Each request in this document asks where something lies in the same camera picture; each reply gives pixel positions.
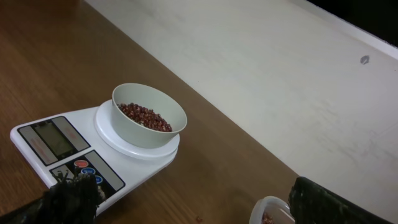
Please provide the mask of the white bowl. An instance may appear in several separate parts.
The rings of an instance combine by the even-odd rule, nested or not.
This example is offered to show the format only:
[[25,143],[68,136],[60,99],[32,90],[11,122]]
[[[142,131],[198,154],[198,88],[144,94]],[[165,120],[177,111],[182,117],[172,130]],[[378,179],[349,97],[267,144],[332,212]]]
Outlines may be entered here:
[[[156,131],[136,123],[119,105],[134,103],[155,113],[171,126],[171,132]],[[147,85],[124,83],[112,93],[111,125],[123,140],[142,148],[157,148],[167,144],[187,125],[183,108],[169,95]]]

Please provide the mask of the clear plastic container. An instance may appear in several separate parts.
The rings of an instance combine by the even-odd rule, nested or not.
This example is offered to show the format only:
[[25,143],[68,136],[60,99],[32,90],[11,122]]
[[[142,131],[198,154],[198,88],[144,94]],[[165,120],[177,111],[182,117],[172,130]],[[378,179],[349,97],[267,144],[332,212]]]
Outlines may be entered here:
[[275,224],[295,224],[288,204],[275,196],[266,196],[257,201],[251,212],[249,224],[261,224],[263,213],[268,213]]

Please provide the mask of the white digital kitchen scale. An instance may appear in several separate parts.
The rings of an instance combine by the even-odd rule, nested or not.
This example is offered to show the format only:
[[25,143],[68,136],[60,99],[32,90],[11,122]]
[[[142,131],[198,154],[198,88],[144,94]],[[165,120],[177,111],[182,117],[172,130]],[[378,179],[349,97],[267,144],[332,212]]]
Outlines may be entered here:
[[47,187],[56,175],[93,174],[105,197],[102,213],[175,158],[180,137],[144,149],[121,139],[111,126],[112,101],[14,127],[10,139]]

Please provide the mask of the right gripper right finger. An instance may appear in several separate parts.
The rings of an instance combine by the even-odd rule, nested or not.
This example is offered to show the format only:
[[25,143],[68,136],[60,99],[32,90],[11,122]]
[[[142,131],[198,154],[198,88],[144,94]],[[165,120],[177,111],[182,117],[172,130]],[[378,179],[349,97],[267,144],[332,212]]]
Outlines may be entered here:
[[392,224],[306,177],[297,177],[289,193],[296,224]]

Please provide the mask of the red beans in bowl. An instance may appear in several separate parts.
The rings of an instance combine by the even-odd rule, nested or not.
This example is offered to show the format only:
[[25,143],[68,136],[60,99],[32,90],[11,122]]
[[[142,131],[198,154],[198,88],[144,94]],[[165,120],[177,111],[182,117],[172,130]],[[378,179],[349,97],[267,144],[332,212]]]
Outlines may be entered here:
[[135,123],[140,124],[146,128],[160,132],[172,132],[171,125],[166,122],[160,114],[155,113],[152,109],[145,108],[138,104],[121,103],[118,108],[125,114],[129,119]]

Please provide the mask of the red beans in container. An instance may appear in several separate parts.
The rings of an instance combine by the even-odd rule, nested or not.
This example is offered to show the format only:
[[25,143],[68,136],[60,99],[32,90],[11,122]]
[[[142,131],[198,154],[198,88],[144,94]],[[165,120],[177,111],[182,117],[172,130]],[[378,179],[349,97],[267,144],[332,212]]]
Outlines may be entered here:
[[274,224],[274,220],[268,213],[263,213],[261,223],[262,224]]

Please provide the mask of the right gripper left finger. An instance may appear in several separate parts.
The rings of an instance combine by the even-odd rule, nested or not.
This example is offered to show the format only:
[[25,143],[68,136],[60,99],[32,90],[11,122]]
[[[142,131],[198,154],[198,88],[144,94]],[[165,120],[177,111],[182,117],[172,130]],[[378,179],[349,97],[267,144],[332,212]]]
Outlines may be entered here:
[[93,174],[69,178],[59,172],[57,183],[41,198],[1,216],[1,224],[94,224],[103,191]]

